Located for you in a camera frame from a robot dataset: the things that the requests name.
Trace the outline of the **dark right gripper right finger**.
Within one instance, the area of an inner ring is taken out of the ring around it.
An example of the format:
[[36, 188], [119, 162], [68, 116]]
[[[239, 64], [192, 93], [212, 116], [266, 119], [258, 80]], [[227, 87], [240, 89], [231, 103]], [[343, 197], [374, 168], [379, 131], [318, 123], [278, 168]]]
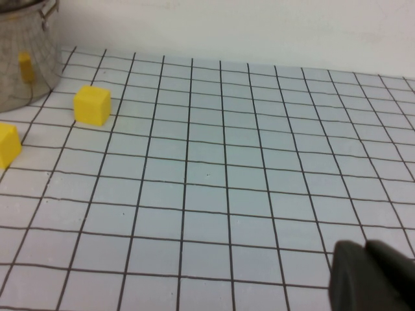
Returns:
[[414, 310], [414, 261], [380, 240], [367, 241], [366, 251], [402, 300]]

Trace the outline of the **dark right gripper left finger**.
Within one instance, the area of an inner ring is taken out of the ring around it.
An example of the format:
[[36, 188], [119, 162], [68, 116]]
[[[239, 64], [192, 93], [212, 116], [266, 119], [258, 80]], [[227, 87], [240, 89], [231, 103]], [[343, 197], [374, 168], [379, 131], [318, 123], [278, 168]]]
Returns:
[[336, 243], [329, 300], [332, 310], [386, 310], [389, 307], [385, 276], [361, 245], [347, 240]]

